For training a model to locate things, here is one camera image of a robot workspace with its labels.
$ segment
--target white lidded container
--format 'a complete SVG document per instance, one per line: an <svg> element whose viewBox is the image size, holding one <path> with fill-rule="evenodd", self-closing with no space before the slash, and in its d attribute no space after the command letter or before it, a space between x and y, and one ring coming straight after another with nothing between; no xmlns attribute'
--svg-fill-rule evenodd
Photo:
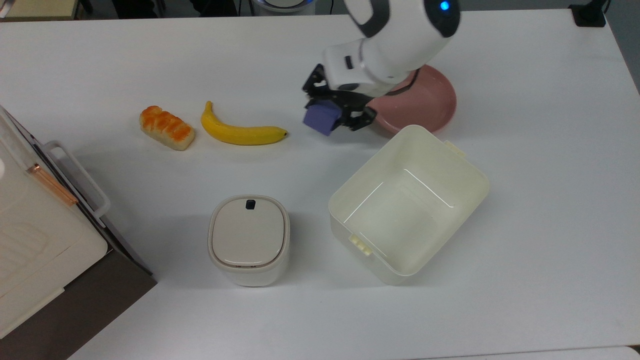
<svg viewBox="0 0 640 360"><path fill-rule="evenodd" d="M489 192L486 176L418 125L402 129L329 200L331 229L380 280L418 272Z"/></svg>
<svg viewBox="0 0 640 360"><path fill-rule="evenodd" d="M289 237L289 214L281 203L261 195L234 196L211 217L209 256L236 284L266 286L287 268Z"/></svg>

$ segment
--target black cable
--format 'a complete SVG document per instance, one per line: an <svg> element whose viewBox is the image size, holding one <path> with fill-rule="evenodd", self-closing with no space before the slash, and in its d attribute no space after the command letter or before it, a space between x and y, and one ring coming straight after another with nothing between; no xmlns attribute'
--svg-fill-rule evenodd
<svg viewBox="0 0 640 360"><path fill-rule="evenodd" d="M420 69L416 70L415 73L413 74L413 79L411 79L411 82L408 83L406 86L403 86L401 88L399 88L398 90L393 90L390 91L388 93L386 93L386 96L396 96L396 95L400 95L401 93L409 90L411 88L411 86L413 86L413 84L415 83L415 81L418 79L418 74L420 73Z"/></svg>

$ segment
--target purple block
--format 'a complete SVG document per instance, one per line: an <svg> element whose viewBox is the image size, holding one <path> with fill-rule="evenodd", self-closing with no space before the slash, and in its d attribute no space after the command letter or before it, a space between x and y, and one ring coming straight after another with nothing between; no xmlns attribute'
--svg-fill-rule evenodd
<svg viewBox="0 0 640 360"><path fill-rule="evenodd" d="M329 100L318 101L307 109L305 120L302 123L329 136L333 125L340 118L342 111Z"/></svg>

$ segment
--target open storage box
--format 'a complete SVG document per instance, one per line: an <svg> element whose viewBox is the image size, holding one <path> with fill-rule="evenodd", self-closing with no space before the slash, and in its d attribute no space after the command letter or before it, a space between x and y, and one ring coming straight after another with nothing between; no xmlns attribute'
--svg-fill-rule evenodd
<svg viewBox="0 0 640 360"><path fill-rule="evenodd" d="M399 284L489 192L486 176L461 155L423 127L405 127L333 194L333 234L380 280Z"/></svg>

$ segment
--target metal handle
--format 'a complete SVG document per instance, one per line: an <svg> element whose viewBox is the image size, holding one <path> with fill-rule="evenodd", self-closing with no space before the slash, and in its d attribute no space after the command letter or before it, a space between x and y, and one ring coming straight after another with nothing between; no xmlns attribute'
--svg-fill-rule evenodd
<svg viewBox="0 0 640 360"><path fill-rule="evenodd" d="M100 195L100 197L102 198L102 205L99 206L97 209L92 210L89 209L89 211L92 212L92 215L95 218L99 218L102 215L104 215L107 211L109 211L109 208L111 207L111 200L109 200L109 198L107 197L107 195L105 195L105 193L102 191L102 189L100 189L100 187L98 186L98 184L95 183L95 181L93 180L93 178L89 175L89 173L87 173L87 171L84 169L84 167L80 164L80 162L76 159L75 156L71 155L71 152L69 152L64 146L62 146L62 144L57 141L57 140L51 140L50 142L44 144L42 146L42 150L46 153L49 154L49 156L51 156L52 158L53 153L51 152L53 149L55 148L59 148L60 150L62 150L62 152L65 153L65 155L67 155L67 157L71 160L71 162L77 167L78 170L80 170L80 173L87 179L87 181L89 181L89 183L91 184L91 186L93 187L93 189L98 193L98 195Z"/></svg>

